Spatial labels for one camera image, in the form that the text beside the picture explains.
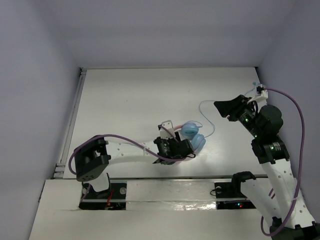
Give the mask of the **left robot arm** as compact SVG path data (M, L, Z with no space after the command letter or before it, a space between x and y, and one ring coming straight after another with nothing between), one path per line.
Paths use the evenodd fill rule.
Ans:
M68 168L86 190L83 199L107 199L113 192L107 172L110 165L135 162L173 165L196 155L191 141L178 136L158 136L152 141L139 143L116 134L100 134L74 149Z

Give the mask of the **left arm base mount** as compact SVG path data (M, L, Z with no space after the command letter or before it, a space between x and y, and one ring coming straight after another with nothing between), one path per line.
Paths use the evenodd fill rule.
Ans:
M82 185L82 195L78 207L81 210L126 210L127 184L111 183L110 188L96 192L89 184Z

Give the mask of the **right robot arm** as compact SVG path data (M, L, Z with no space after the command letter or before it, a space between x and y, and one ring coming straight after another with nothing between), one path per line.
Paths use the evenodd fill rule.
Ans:
M239 95L229 101L213 104L223 118L240 122L253 136L254 155L272 186L267 193L249 171L235 173L231 179L231 192L248 198L261 214L261 224L267 224L265 236L273 240L318 240L320 225L313 218L300 191L300 177L292 173L290 155L279 137L283 125L281 111L273 105L257 104L268 98L266 90L255 97Z

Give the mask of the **blue pink cat-ear headphones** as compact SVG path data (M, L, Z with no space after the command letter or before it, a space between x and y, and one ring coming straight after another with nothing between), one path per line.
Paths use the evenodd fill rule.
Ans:
M206 143L205 136L199 133L199 129L202 127L203 125L198 121L187 121L173 129L175 131L180 130L181 135L190 141L193 151L197 155Z

